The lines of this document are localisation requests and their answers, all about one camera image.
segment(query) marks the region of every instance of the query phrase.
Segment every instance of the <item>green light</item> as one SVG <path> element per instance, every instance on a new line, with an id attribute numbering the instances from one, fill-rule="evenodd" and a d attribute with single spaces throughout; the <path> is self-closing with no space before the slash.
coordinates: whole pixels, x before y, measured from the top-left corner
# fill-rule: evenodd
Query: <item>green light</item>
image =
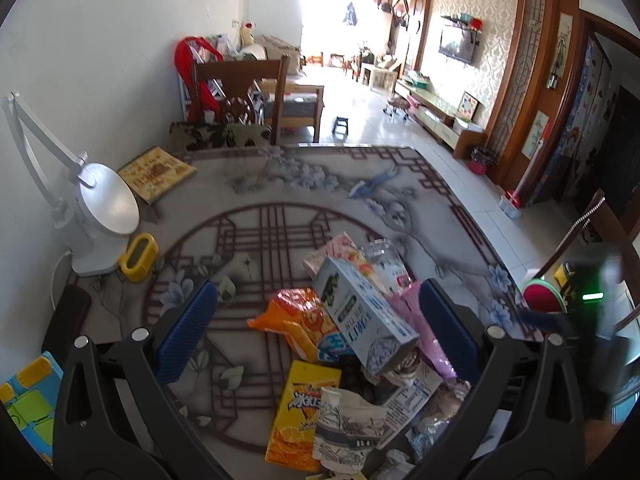
<path id="1" fill-rule="evenodd" d="M 596 292 L 594 294 L 583 294 L 582 295 L 582 299 L 584 301 L 601 300 L 602 298 L 604 298 L 604 292 Z"/>

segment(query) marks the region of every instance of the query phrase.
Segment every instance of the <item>book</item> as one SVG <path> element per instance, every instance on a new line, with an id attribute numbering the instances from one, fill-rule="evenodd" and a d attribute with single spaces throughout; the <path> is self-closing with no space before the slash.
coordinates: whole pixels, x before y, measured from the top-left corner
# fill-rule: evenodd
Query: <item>book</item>
<path id="1" fill-rule="evenodd" d="M 118 174 L 142 200 L 152 204 L 196 171 L 155 146 L 118 170 Z"/>

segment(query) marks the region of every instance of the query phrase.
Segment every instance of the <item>green plastic piece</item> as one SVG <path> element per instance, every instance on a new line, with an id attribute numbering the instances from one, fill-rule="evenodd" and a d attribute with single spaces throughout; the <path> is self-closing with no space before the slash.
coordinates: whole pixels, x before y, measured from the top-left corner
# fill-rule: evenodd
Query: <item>green plastic piece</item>
<path id="1" fill-rule="evenodd" d="M 15 408 L 27 423 L 40 420 L 53 412 L 53 408 L 38 390 L 31 390 L 18 397 L 12 408 Z"/>
<path id="2" fill-rule="evenodd" d="M 20 416 L 18 410 L 16 410 L 13 406 L 8 407 L 6 410 L 7 413 L 9 413 L 9 415 L 11 416 L 11 420 L 15 423 L 16 426 L 18 426 L 18 429 L 20 431 L 27 427 L 27 422 Z"/>
<path id="3" fill-rule="evenodd" d="M 33 428 L 47 446 L 53 446 L 53 419 L 46 418 Z"/>

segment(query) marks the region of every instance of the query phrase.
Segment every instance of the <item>beige cushion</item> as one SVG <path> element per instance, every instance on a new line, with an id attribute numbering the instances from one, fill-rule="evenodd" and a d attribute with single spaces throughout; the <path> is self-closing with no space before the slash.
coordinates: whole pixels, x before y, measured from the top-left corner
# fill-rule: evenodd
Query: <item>beige cushion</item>
<path id="1" fill-rule="evenodd" d="M 287 43 L 280 38 L 274 36 L 267 36 L 262 34 L 255 38 L 255 43 L 260 44 L 267 51 L 267 59 L 280 59 L 284 54 L 289 56 L 289 67 L 287 68 L 287 74 L 298 74 L 298 68 L 300 66 L 300 48 Z"/>

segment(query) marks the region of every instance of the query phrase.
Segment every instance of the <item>dark doorway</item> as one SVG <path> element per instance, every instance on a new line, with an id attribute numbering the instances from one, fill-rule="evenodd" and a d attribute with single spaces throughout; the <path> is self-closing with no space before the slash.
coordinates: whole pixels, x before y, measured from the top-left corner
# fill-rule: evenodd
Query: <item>dark doorway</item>
<path id="1" fill-rule="evenodd" d="M 640 183 L 640 100 L 622 86 L 618 102 L 590 173 L 577 195 L 578 209 L 583 210 L 600 187 L 607 204 L 622 218 L 634 190 Z"/>

